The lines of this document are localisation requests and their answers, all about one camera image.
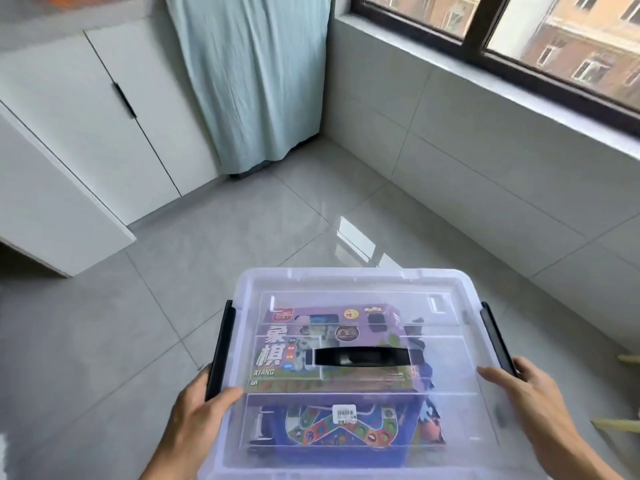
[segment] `person's left hand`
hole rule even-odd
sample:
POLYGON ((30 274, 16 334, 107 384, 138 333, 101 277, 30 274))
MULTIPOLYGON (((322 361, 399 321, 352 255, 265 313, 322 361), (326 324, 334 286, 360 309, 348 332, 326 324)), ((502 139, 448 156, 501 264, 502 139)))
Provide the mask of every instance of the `person's left hand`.
POLYGON ((229 387, 204 401, 211 364, 178 395, 169 422, 140 480, 192 480, 215 441, 222 416, 243 394, 229 387))

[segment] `window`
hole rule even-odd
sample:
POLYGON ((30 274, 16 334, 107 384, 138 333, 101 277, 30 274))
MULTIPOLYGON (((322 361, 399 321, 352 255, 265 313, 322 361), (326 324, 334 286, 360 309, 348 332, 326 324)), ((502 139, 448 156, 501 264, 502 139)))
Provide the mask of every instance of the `window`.
POLYGON ((596 4, 598 0, 578 0, 575 5, 583 10, 590 10, 596 4))
POLYGON ((620 17, 630 23, 640 25, 640 0, 633 0, 629 8, 620 17))
POLYGON ((620 16, 628 23, 618 19, 620 0, 394 3, 351 0, 351 8, 390 30, 640 137, 640 92, 625 90, 640 84, 640 0, 633 0, 620 16))
POLYGON ((575 74, 573 74, 573 78, 585 84, 597 84, 610 69, 610 66, 600 64, 596 61, 585 61, 578 67, 575 74))
POLYGON ((546 46, 542 51, 542 54, 540 54, 540 58, 538 59, 538 67, 544 67, 549 62, 553 62, 559 50, 559 47, 554 47, 553 45, 546 46))
POLYGON ((640 79, 640 67, 635 71, 631 72, 627 80, 625 81, 625 86, 633 86, 640 79))

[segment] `window pane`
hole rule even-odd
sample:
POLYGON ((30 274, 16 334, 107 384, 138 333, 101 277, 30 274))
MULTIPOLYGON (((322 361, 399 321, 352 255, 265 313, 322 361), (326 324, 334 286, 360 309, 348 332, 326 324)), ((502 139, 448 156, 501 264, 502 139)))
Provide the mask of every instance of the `window pane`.
POLYGON ((488 49, 640 111, 640 0, 510 0, 488 49))
POLYGON ((367 0, 464 38, 480 0, 367 0))

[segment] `red logo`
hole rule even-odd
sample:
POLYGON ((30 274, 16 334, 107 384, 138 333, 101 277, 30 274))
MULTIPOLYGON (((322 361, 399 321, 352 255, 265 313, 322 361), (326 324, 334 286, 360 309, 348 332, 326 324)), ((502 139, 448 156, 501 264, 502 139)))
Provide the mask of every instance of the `red logo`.
POLYGON ((276 310, 273 313, 274 322, 288 322, 293 316, 293 308, 286 308, 285 310, 276 310))

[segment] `barcode sticker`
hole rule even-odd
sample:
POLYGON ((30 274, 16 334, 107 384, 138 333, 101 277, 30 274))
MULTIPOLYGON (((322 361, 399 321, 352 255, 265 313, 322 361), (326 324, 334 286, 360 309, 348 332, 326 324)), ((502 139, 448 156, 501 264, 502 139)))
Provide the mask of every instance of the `barcode sticker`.
POLYGON ((332 413, 334 424, 356 424, 358 422, 355 404, 334 404, 332 413))

